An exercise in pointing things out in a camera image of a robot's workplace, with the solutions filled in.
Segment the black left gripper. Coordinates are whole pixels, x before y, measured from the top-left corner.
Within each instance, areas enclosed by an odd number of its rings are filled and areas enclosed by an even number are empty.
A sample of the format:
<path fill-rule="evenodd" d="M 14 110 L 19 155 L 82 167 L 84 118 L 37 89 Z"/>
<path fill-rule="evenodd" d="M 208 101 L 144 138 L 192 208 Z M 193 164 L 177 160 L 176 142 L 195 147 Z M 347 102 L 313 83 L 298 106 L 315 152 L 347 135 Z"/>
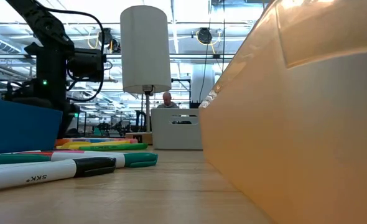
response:
<path fill-rule="evenodd" d="M 66 59 L 60 55 L 36 56 L 36 77 L 13 89 L 7 83 L 3 100 L 63 111 L 57 138 L 64 138 L 78 108 L 67 100 Z"/>

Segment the pink highlighter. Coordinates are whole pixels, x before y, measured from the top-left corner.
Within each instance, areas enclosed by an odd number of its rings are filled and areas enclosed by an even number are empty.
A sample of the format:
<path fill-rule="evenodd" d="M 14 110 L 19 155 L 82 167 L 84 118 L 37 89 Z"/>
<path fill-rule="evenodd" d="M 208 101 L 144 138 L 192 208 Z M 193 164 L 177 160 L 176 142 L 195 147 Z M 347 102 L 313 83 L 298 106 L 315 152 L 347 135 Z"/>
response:
<path fill-rule="evenodd" d="M 132 139 L 132 138 L 110 138 L 110 141 L 128 141 L 130 144 L 137 144 L 138 140 L 137 139 Z"/>

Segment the yellow highlighter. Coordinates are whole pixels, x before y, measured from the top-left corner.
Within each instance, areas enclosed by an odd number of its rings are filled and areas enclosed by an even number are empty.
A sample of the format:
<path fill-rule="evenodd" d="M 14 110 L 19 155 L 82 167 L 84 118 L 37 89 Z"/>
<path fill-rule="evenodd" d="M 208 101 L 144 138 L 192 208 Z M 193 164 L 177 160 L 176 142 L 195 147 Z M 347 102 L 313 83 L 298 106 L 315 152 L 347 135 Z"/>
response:
<path fill-rule="evenodd" d="M 79 144 L 82 146 L 98 146 L 98 145 L 107 145 L 107 144 L 129 144 L 129 142 L 128 141 L 105 141 L 105 142 L 71 141 L 64 145 L 68 146 L 68 145 L 74 145 L 74 144 Z"/>
<path fill-rule="evenodd" d="M 57 150 L 73 150 L 73 151 L 76 151 L 76 150 L 79 150 L 80 147 L 81 147 L 81 145 L 74 144 L 74 145 L 68 145 L 68 146 L 65 146 L 65 145 L 57 146 L 56 149 Z"/>

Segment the white marker red cap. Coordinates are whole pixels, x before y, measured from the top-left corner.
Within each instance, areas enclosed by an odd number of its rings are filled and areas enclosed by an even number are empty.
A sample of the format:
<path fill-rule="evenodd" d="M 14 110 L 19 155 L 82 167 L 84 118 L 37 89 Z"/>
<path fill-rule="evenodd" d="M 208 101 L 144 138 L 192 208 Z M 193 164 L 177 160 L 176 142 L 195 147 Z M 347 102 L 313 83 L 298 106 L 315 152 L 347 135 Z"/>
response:
<path fill-rule="evenodd" d="M 53 154 L 53 151 L 26 151 L 26 152 L 17 152 L 17 154 L 33 154 L 50 157 Z"/>

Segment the blue plastic tray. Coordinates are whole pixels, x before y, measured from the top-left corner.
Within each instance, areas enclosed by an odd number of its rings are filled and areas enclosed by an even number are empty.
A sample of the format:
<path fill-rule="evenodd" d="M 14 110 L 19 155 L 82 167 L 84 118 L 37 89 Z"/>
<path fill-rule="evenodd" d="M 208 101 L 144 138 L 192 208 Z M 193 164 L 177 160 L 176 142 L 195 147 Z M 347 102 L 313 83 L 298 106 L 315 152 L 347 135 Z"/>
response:
<path fill-rule="evenodd" d="M 0 154 L 52 149 L 62 112 L 0 100 Z"/>

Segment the green highlighter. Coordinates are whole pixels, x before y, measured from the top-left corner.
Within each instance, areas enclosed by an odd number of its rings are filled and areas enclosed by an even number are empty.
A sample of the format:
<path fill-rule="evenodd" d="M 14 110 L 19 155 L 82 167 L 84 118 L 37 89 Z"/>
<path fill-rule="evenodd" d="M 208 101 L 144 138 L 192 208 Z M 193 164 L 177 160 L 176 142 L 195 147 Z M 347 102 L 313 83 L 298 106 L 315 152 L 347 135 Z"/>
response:
<path fill-rule="evenodd" d="M 80 146 L 80 151 L 127 151 L 127 150 L 144 150 L 147 149 L 148 144 L 119 144 L 119 145 L 87 145 Z"/>

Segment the white marker green cap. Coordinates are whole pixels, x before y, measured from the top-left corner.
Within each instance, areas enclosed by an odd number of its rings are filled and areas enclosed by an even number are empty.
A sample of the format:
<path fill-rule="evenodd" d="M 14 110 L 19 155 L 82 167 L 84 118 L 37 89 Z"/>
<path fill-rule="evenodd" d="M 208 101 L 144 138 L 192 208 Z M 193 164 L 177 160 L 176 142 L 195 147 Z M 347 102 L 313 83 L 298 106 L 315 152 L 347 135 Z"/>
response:
<path fill-rule="evenodd" d="M 50 161 L 49 156 L 40 154 L 0 154 L 0 165 L 48 161 Z"/>

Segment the white SKK marker black cap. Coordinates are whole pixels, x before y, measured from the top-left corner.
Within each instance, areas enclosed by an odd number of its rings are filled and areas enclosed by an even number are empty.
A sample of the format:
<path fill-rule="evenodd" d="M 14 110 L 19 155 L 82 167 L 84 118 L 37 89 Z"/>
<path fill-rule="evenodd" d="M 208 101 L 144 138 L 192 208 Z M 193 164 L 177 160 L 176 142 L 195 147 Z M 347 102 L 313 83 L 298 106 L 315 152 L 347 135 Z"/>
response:
<path fill-rule="evenodd" d="M 114 172 L 113 157 L 84 157 L 53 162 L 0 165 L 0 190 L 55 180 L 91 177 Z"/>

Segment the white marker teal cap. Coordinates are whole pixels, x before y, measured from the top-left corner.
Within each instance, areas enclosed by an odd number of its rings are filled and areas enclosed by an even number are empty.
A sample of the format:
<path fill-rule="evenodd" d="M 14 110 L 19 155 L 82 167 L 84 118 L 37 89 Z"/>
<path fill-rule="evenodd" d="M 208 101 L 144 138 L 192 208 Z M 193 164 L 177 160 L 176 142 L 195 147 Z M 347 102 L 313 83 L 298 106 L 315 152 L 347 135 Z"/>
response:
<path fill-rule="evenodd" d="M 66 159 L 79 159 L 86 157 L 112 157 L 116 159 L 116 168 L 123 167 L 149 167 L 157 164 L 158 155 L 150 152 L 53 152 L 51 161 L 62 161 Z"/>

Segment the person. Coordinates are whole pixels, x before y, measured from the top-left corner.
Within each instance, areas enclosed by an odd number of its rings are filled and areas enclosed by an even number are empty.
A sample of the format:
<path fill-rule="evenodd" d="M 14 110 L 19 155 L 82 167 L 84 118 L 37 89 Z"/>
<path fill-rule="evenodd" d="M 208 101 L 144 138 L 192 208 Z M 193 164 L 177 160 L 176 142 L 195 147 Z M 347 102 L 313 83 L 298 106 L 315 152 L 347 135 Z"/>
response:
<path fill-rule="evenodd" d="M 179 106 L 172 101 L 172 96 L 171 96 L 170 92 L 168 92 L 168 91 L 164 92 L 163 95 L 162 95 L 162 99 L 163 99 L 164 102 L 157 106 L 158 109 L 161 109 L 161 108 L 164 108 L 164 109 L 166 109 L 166 108 L 173 108 L 173 109 L 179 108 Z"/>

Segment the grey plastic bin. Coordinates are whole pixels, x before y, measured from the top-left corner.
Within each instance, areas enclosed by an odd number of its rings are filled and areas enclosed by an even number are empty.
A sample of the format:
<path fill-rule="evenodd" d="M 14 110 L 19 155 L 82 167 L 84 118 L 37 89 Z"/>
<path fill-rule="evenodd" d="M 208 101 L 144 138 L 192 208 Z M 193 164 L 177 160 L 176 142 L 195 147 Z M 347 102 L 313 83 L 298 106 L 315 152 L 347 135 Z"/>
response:
<path fill-rule="evenodd" d="M 203 150 L 198 109 L 152 109 L 154 149 Z"/>

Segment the white shade wooden base lamp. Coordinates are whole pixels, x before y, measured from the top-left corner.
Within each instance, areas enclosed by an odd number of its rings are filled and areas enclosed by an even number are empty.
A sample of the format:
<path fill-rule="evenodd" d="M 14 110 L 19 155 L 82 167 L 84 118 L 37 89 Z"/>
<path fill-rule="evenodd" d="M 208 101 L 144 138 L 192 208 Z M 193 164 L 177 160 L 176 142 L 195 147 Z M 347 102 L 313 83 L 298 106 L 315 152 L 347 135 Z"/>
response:
<path fill-rule="evenodd" d="M 132 138 L 152 144 L 150 96 L 171 89 L 167 16 L 157 7 L 131 6 L 120 22 L 123 91 L 146 99 L 146 130 L 132 133 Z"/>

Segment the orange translucent plastic bin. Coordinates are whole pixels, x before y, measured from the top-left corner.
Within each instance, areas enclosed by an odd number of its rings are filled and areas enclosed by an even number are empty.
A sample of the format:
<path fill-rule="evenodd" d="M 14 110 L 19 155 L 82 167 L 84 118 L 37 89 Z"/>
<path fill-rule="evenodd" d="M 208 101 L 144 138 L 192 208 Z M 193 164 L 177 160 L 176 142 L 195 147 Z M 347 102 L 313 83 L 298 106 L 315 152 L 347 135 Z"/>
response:
<path fill-rule="evenodd" d="M 278 224 L 367 224 L 367 0 L 273 0 L 199 112 L 207 161 Z"/>

